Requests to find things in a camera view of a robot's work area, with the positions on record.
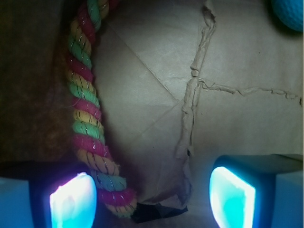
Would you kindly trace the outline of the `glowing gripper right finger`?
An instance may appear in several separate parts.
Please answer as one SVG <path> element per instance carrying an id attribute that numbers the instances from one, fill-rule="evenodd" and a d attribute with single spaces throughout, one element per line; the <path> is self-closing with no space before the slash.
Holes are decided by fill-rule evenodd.
<path id="1" fill-rule="evenodd" d="M 302 228 L 304 157 L 222 155 L 209 179 L 209 201 L 221 228 Z"/>

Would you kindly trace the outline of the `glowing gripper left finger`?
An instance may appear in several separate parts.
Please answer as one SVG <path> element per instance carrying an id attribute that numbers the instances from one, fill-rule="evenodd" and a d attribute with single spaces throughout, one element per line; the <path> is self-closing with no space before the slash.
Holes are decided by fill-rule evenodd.
<path id="1" fill-rule="evenodd" d="M 90 228 L 96 185 L 82 162 L 0 164 L 2 228 Z"/>

